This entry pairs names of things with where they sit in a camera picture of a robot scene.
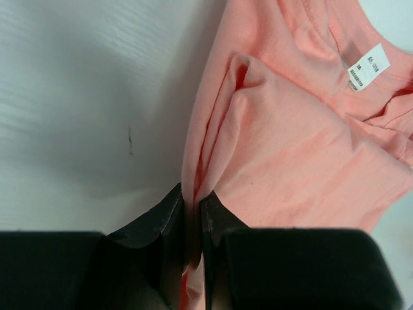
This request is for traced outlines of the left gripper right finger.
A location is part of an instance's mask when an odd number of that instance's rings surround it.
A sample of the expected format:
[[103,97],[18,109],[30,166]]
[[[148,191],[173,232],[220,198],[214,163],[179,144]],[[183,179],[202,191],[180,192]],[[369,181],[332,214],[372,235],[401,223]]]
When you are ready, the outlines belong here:
[[207,309],[401,309],[375,241],[354,229],[250,228],[200,205]]

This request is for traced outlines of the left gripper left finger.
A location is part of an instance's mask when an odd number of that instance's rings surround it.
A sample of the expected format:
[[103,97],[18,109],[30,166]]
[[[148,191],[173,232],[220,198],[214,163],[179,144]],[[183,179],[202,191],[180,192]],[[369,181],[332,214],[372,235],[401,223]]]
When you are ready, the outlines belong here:
[[183,197],[110,233],[3,231],[2,309],[178,309]]

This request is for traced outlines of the pink t shirt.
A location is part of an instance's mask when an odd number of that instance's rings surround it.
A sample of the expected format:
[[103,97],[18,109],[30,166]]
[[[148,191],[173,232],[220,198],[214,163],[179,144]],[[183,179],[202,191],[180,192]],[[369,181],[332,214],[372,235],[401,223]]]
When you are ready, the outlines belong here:
[[182,309],[203,309],[199,202],[253,227],[372,230],[412,190],[412,56],[357,1],[228,1],[182,171],[192,250]]

